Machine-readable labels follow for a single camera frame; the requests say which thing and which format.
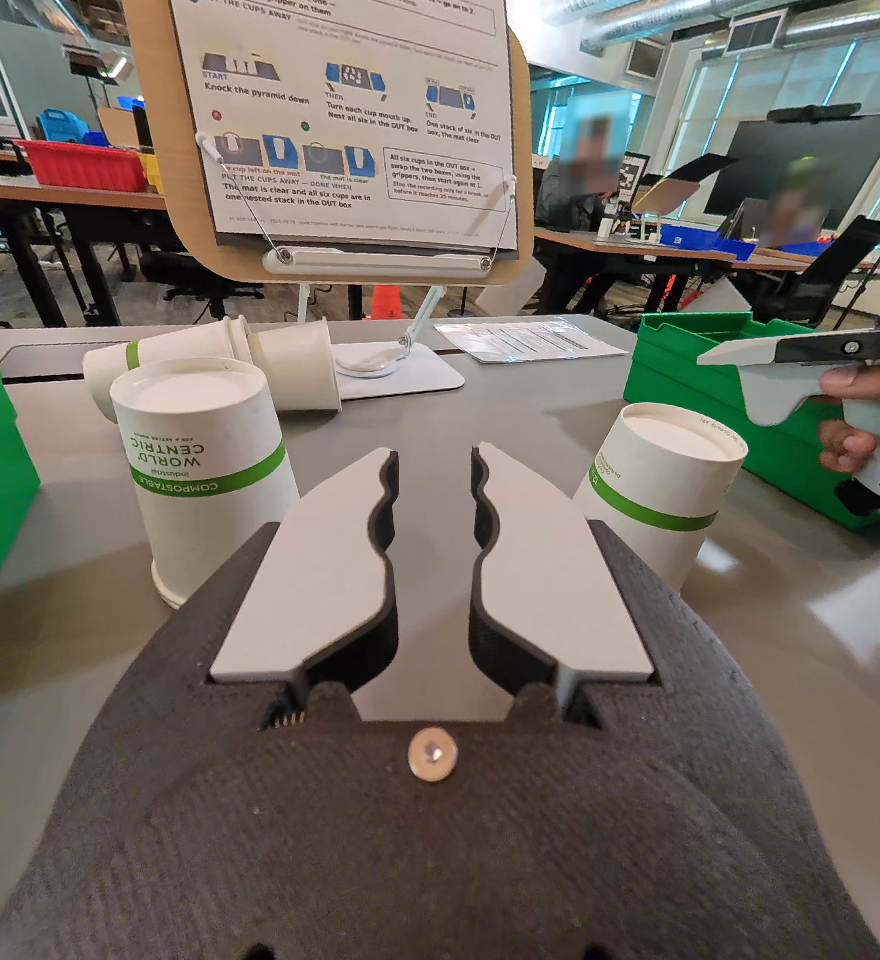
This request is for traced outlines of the black office chair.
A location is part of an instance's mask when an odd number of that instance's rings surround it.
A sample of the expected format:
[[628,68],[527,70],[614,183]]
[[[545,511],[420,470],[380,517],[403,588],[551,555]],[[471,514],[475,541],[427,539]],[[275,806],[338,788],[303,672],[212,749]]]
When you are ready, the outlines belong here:
[[215,321],[227,317],[226,301],[266,299],[262,285],[221,277],[187,253],[143,247],[139,250],[138,267],[146,282],[164,288],[164,302],[177,298],[202,302],[201,315],[207,314]]
[[775,291],[762,294],[753,320],[783,320],[817,328],[847,276],[880,245],[880,221],[857,216],[806,270],[785,278]]

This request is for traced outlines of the black video bar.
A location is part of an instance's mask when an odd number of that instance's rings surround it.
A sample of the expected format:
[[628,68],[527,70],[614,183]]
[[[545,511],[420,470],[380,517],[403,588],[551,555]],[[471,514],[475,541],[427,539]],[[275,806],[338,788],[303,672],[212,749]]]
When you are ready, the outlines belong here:
[[860,102],[837,104],[808,104],[805,106],[770,110],[766,121],[776,124],[821,124],[847,122],[856,119],[861,111]]

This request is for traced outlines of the white paper cup green band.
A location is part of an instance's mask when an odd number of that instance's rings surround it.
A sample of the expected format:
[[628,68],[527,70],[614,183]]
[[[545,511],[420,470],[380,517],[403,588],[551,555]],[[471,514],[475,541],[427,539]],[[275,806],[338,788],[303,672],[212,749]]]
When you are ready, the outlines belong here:
[[86,387],[101,414],[116,423],[110,387],[116,378],[144,364],[170,359],[221,357],[252,364],[245,319],[222,318],[201,326],[88,351],[82,361]]
[[152,552],[177,609],[301,495],[265,374],[221,357],[124,372],[110,399]]
[[251,332],[247,341],[254,366],[264,373],[279,415],[341,411],[325,318]]
[[679,591],[749,448],[709,416],[655,402],[621,409],[573,497]]

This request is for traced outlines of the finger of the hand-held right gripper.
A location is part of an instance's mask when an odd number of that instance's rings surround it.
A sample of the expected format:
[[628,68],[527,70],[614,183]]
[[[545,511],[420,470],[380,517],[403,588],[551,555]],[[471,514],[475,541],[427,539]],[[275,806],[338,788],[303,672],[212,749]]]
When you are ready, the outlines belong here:
[[697,357],[698,366],[767,366],[777,362],[782,337],[758,337],[720,342]]

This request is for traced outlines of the wooden top desk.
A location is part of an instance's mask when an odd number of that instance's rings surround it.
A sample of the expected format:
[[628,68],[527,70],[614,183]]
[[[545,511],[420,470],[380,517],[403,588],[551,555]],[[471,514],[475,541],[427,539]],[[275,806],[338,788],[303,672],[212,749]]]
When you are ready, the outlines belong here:
[[[0,149],[0,232],[6,238],[16,270],[35,306],[38,318],[48,329],[66,326],[62,309],[40,267],[33,249],[29,224],[40,216],[46,233],[61,259],[63,270],[74,289],[85,323],[89,327],[115,328],[120,318],[108,282],[93,246],[110,244],[119,249],[123,277],[134,278],[126,258],[126,244],[140,247],[180,246],[166,211],[164,198],[150,192],[125,193],[88,190],[32,183],[23,152]],[[72,241],[89,297],[80,292],[60,245],[61,238],[50,219],[62,213]]]
[[[759,296],[772,293],[784,279],[806,270],[815,260],[776,255],[761,247],[750,259],[736,261],[733,255],[714,249],[697,252],[622,237],[599,239],[592,231],[559,232],[543,226],[535,227],[534,237],[534,256],[546,269],[537,315],[596,313],[615,282],[646,276],[653,279],[647,313],[676,311],[687,283],[695,278],[710,284],[730,278],[753,307]],[[878,270],[879,247],[845,282],[860,268]]]

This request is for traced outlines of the wooden document stand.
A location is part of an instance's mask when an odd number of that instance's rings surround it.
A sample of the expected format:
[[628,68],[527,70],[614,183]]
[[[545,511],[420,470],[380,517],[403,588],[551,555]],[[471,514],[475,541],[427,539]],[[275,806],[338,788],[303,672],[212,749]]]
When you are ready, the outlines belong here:
[[510,196],[517,210],[515,251],[374,246],[344,241],[290,241],[219,234],[206,193],[202,151],[221,163],[206,134],[194,129],[170,2],[125,2],[149,126],[158,156],[163,197],[189,254],[214,273],[257,284],[374,286],[395,283],[434,290],[500,285],[518,277],[533,251],[530,94],[526,58],[508,23],[515,174]]
[[639,217],[668,216],[694,196],[705,180],[737,162],[737,158],[728,155],[704,153],[660,178],[642,197],[633,201],[631,213]]

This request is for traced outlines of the printed instruction sheet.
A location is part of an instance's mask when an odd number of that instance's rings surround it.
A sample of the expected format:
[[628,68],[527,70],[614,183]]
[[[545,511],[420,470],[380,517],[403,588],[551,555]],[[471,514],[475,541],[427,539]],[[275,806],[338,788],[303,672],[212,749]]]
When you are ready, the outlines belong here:
[[169,6],[218,234],[518,249],[504,2]]

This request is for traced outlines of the laminated paper sheet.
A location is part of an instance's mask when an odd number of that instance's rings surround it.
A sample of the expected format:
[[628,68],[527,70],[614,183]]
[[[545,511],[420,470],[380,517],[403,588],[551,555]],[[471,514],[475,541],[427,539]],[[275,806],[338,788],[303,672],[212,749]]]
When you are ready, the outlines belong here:
[[453,347],[486,365],[508,365],[625,355],[559,317],[442,322],[434,329]]

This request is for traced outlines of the red plastic bin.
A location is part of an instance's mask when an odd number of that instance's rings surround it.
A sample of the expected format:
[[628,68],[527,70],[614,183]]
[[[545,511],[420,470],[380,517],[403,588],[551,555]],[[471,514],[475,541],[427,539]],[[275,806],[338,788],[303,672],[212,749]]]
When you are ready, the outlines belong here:
[[13,144],[24,152],[42,186],[121,193],[148,191],[146,174],[134,151],[47,140],[14,140]]

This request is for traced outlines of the large black monitor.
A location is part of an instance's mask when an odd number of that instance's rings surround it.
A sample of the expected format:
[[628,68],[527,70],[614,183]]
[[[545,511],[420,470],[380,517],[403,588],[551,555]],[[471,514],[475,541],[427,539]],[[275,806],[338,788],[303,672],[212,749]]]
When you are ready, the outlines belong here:
[[741,122],[705,213],[725,217],[745,199],[769,201],[794,173],[819,190],[824,228],[837,229],[880,159],[880,114],[817,123]]

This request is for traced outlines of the white leaning panel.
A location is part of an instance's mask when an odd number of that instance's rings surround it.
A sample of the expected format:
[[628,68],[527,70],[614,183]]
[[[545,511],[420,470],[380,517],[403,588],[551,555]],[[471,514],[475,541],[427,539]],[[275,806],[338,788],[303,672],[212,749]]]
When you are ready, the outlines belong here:
[[679,311],[691,314],[752,313],[753,307],[729,277],[722,277],[687,296]]
[[475,300],[475,306],[482,315],[499,317],[517,317],[542,287],[546,269],[536,258],[531,258],[523,272],[514,279],[500,285],[487,285]]

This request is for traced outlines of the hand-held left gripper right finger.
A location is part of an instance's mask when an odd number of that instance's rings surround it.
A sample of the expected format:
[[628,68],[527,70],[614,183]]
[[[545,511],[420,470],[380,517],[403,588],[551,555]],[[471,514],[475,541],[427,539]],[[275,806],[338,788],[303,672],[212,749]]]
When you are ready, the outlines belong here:
[[609,564],[573,501],[490,442],[471,450],[479,547],[469,650],[512,697],[552,691],[561,714],[594,683],[645,685],[655,667]]

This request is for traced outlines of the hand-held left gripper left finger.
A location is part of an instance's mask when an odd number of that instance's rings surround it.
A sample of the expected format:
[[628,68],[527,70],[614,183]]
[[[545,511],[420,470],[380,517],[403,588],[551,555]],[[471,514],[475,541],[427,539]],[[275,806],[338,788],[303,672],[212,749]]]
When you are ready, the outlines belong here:
[[398,452],[379,447],[286,514],[210,666],[219,685],[281,682],[295,698],[327,679],[369,682],[398,647],[394,536]]

